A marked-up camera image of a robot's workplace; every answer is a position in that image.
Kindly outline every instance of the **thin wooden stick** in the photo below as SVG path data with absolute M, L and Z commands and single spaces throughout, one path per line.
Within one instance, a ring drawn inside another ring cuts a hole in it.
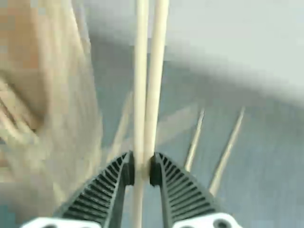
M 205 113 L 205 111 L 204 111 L 204 109 L 202 109 L 200 112 L 200 115 L 199 115 L 196 131 L 195 131 L 195 134 L 194 134 L 194 137 L 193 137 L 193 140 L 192 140 L 189 152 L 188 152 L 187 160 L 185 163 L 185 170 L 188 172 L 190 172 L 190 170 L 191 170 L 193 159 L 195 156 L 195 151 L 196 151 L 199 139 L 200 139 L 199 136 L 200 136 L 200 132 L 201 132 L 201 126 L 203 123 L 204 113 Z
M 148 0 L 137 0 L 137 34 L 134 60 L 134 159 L 133 227 L 142 227 L 143 148 L 147 84 Z
M 133 105 L 133 91 L 129 92 L 126 100 L 124 101 L 122 116 L 119 121 L 118 129 L 115 134 L 112 149 L 106 158 L 106 163 L 109 163 L 112 159 L 119 155 L 121 151 L 122 142 L 128 130 L 130 115 L 132 113 Z
M 149 170 L 149 160 L 154 155 L 155 149 L 156 126 L 161 94 L 162 66 L 165 50 L 168 8 L 169 0 L 156 1 L 145 120 L 144 163 L 147 166 L 147 171 Z
M 210 193 L 215 196 L 219 190 L 219 185 L 220 185 L 220 181 L 222 179 L 222 175 L 224 172 L 224 169 L 227 165 L 229 156 L 231 154 L 231 149 L 237 139 L 241 124 L 242 124 L 242 120 L 243 120 L 243 116 L 245 113 L 245 107 L 242 107 L 240 114 L 238 116 L 236 125 L 234 126 L 234 129 L 230 135 L 230 139 L 228 141 L 228 144 L 224 150 L 224 153 L 222 155 L 222 157 L 220 158 L 219 164 L 217 166 L 217 169 L 215 170 L 213 179 L 211 181 L 210 187 L 209 187 L 209 191 Z

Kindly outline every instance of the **bolt hole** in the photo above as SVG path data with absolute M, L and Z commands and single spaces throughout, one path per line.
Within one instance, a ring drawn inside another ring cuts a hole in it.
M 218 219 L 213 223 L 214 228 L 231 228 L 229 222 L 223 219 Z
M 49 225 L 44 226 L 43 228 L 57 228 L 57 226 L 54 224 L 49 224 Z

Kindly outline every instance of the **blurry wooden object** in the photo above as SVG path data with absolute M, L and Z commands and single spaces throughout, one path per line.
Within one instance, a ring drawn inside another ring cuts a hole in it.
M 79 9 L 71 0 L 0 8 L 0 116 L 17 134 L 35 129 L 37 137 L 21 142 L 9 133 L 0 158 L 14 179 L 0 194 L 19 220 L 51 215 L 100 164 L 102 122 Z

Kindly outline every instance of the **gray floor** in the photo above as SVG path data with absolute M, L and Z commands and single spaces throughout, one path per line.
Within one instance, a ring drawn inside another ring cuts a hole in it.
M 133 52 L 91 35 L 98 101 L 103 113 L 103 148 L 111 146 L 128 91 L 133 86 Z M 242 105 L 246 113 L 233 147 L 218 200 L 246 228 L 304 227 L 304 111 L 271 97 L 212 80 L 172 62 L 164 63 L 159 120 L 196 103 L 206 110 L 192 173 L 208 186 Z M 132 124 L 127 137 L 132 136 Z M 183 164 L 192 126 L 156 150 Z M 144 227 L 162 227 L 159 192 L 147 186 Z M 132 191 L 123 226 L 131 227 Z

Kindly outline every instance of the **wooden skewer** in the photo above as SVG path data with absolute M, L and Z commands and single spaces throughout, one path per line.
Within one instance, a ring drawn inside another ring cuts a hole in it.
M 205 113 L 205 111 L 204 111 L 204 109 L 202 109 L 200 112 L 200 115 L 199 115 L 196 131 L 195 131 L 195 134 L 194 134 L 194 137 L 193 137 L 193 140 L 192 140 L 189 152 L 188 152 L 187 160 L 185 163 L 185 170 L 188 172 L 190 172 L 190 170 L 191 170 L 193 159 L 195 156 L 195 151 L 196 151 L 199 139 L 200 139 L 199 136 L 200 136 L 200 132 L 201 132 L 201 126 L 203 123 L 204 113 Z
M 133 92 L 129 92 L 126 100 L 124 101 L 122 116 L 120 118 L 118 129 L 113 140 L 112 149 L 106 158 L 106 163 L 109 163 L 112 159 L 119 155 L 122 142 L 128 130 L 129 119 L 132 113 L 132 104 Z
M 229 156 L 231 154 L 231 149 L 232 149 L 232 147 L 233 147 L 233 145 L 234 145 L 234 143 L 237 139 L 237 136 L 238 136 L 241 124 L 242 124 L 242 120 L 243 120 L 243 117 L 244 117 L 244 113 L 245 113 L 245 107 L 242 107 L 242 109 L 240 111 L 240 114 L 238 116 L 236 125 L 234 126 L 234 129 L 233 129 L 233 131 L 230 135 L 230 139 L 228 141 L 228 144 L 227 144 L 227 146 L 224 150 L 224 153 L 222 154 L 222 157 L 220 158 L 220 161 L 218 163 L 218 166 L 217 166 L 217 168 L 215 170 L 215 173 L 214 173 L 214 176 L 212 178 L 212 181 L 211 181 L 211 184 L 210 184 L 210 187 L 209 187 L 209 191 L 213 196 L 215 196 L 217 194 L 218 190 L 219 190 L 220 181 L 222 179 L 224 169 L 227 165 Z
M 137 0 L 137 34 L 134 60 L 134 160 L 133 227 L 142 227 L 143 210 L 143 149 L 147 84 L 148 0 Z
M 156 126 L 161 94 L 162 66 L 166 41 L 169 0 L 157 0 L 152 35 L 152 50 L 149 69 L 149 85 L 145 119 L 145 157 L 149 170 L 149 160 L 154 155 Z

